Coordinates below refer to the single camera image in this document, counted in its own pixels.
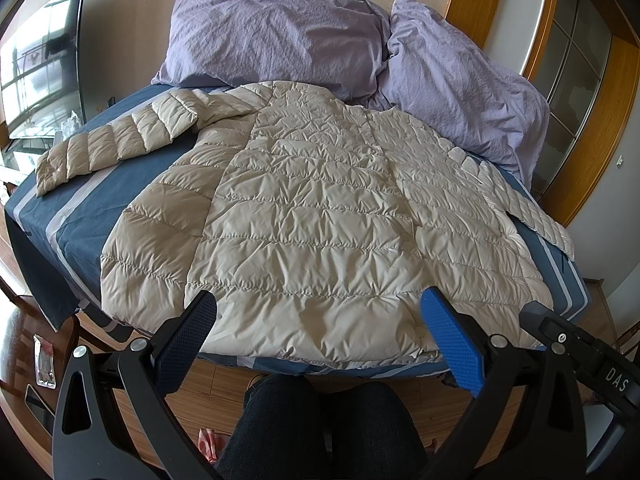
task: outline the person's leg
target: person's leg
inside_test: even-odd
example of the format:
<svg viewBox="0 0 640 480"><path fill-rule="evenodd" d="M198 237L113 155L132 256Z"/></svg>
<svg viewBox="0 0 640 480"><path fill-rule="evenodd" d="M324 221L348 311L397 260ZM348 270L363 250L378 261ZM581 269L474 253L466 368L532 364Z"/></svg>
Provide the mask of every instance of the person's leg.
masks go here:
<svg viewBox="0 0 640 480"><path fill-rule="evenodd" d="M427 463L411 415L387 384L361 384L325 401L334 478L411 480Z"/></svg>
<svg viewBox="0 0 640 480"><path fill-rule="evenodd" d="M329 478L319 398L311 383L274 374L252 386L216 469L225 480Z"/></svg>

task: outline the television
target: television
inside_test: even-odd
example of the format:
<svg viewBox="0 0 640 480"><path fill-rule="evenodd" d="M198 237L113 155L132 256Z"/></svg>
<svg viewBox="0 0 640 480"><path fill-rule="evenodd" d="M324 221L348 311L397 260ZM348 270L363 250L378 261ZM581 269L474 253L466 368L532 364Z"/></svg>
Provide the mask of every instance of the television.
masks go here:
<svg viewBox="0 0 640 480"><path fill-rule="evenodd" d="M78 77L81 10L82 0L49 0L0 48L10 139L1 152L5 167L31 173L66 120L86 121Z"/></svg>

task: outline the lavender pillowcase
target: lavender pillowcase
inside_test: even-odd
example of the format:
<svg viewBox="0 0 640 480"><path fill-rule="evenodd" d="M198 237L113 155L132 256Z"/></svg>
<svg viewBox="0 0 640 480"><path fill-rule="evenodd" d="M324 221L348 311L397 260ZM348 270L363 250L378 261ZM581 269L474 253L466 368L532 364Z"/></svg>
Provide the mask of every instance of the lavender pillowcase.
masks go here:
<svg viewBox="0 0 640 480"><path fill-rule="evenodd" d="M152 83L305 82L352 102L386 67L389 16L367 0L176 0Z"/></svg>
<svg viewBox="0 0 640 480"><path fill-rule="evenodd" d="M542 95L420 2L395 0L391 29L388 69L367 105L388 101L529 188L549 120Z"/></svg>

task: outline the bed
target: bed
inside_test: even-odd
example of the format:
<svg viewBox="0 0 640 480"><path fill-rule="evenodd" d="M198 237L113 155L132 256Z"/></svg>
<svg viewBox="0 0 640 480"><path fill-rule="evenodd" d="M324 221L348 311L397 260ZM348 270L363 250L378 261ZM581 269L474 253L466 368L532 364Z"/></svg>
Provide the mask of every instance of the bed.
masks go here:
<svg viewBox="0 0 640 480"><path fill-rule="evenodd" d="M147 86L108 108L84 129L89 131L106 124L168 88L159 84ZM226 89L228 87L205 90ZM129 337L132 327L111 320L100 310L100 250L123 209L159 173L190 150L195 141L195 135L184 134L173 144L144 157L76 177L40 199L34 196L33 174L14 192L6 205L6 214L15 256L35 299L54 327L81 309L114 339L123 341ZM532 200L518 179L505 170L500 173L513 189ZM517 218L511 219L551 292L554 310L566 319L577 320L590 300L577 267ZM447 370L444 362L336 370L276 358L215 354L200 357L222 365L287 374L402 378Z"/></svg>

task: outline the gray stripe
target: gray stripe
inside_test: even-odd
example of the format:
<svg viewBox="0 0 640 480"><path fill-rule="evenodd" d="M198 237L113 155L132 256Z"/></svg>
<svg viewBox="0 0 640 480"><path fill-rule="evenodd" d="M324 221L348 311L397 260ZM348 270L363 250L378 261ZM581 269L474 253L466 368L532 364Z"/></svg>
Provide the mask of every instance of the gray stripe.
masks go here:
<svg viewBox="0 0 640 480"><path fill-rule="evenodd" d="M553 256L551 256L551 251L549 251L549 248L546 246L544 239L540 235L538 235L538 238L540 240L540 245L542 245L542 248L545 250L546 257L549 258L549 262L553 267L553 270L556 274L556 278L558 279L558 283L560 283L560 288L562 288L562 293L566 298L566 308L562 311L562 314L560 314L560 316L564 316L564 314L569 312L569 309L571 309L571 307L573 306L572 305L573 301L571 299L571 295L569 294L569 290L566 288L566 283L562 279L560 269L558 269L558 266L556 265L556 261L554 260Z"/></svg>
<svg viewBox="0 0 640 480"><path fill-rule="evenodd" d="M372 375L371 379L383 379L385 377L393 377L396 374L399 374L400 372L404 372L405 370L409 370L410 368L414 368L416 366L421 366L424 363L416 363L416 364L412 364L412 365L405 365L405 366L401 366L399 368L394 368L393 370L388 370L386 372L382 372L381 374L376 374L376 375Z"/></svg>
<svg viewBox="0 0 640 480"><path fill-rule="evenodd" d="M236 363L240 367L245 368L254 368L255 365L255 357L236 357Z"/></svg>
<svg viewBox="0 0 640 480"><path fill-rule="evenodd" d="M578 271L575 269L574 263L569 258L567 258L567 261L569 262L569 267L571 267L571 271L574 274L575 281L578 282L578 285L580 286L580 292L582 293L582 298L584 299L583 306L587 306L588 299L584 282L583 280L581 280L580 276L578 276Z"/></svg>
<svg viewBox="0 0 640 480"><path fill-rule="evenodd" d="M535 199L533 198L533 196L531 195L531 193L529 192L529 190L527 189L527 187L521 183L520 179L513 175L514 179L516 180L516 182L518 183L518 185L522 188L522 190L527 194L527 196L529 197L529 199L534 203L537 204L538 202L535 201Z"/></svg>
<svg viewBox="0 0 640 480"><path fill-rule="evenodd" d="M58 245L56 234L60 230L60 228L66 221L66 219L69 217L69 215L71 215L71 213L75 211L76 207L78 207L82 203L82 201L89 196L89 193L91 193L96 187L98 187L98 185L105 178L107 178L111 174L111 172L115 170L117 167L118 165L115 164L114 166L110 166L109 168L104 168L103 170L96 171L91 176L91 178L82 187L80 187L80 189L78 189L74 193L74 195L71 197L69 202L67 202L53 216L53 218L49 221L49 224L47 225L47 228L45 230L47 235L47 240L49 241L49 245L51 245L51 248L56 253L56 256L60 260L60 263L64 265L65 269L67 270L69 275L72 277L74 282L76 282L76 285L80 287L82 292L97 306L100 306L100 301L89 290L89 288L82 282L82 280L80 279L80 276L76 274L75 270L72 269L68 261L65 259L65 255L63 254L62 250L60 249L60 246Z"/></svg>
<svg viewBox="0 0 640 480"><path fill-rule="evenodd" d="M24 231L24 226L22 225L22 221L20 220L20 212L22 211L24 206L27 205L27 202L31 200L35 195L36 195L36 185L34 184L33 187L30 190L28 190L27 193L25 193L25 195L22 197L20 202L18 202L18 205L14 208L15 221L18 223L18 225L20 226L20 229L22 229L23 231Z"/></svg>

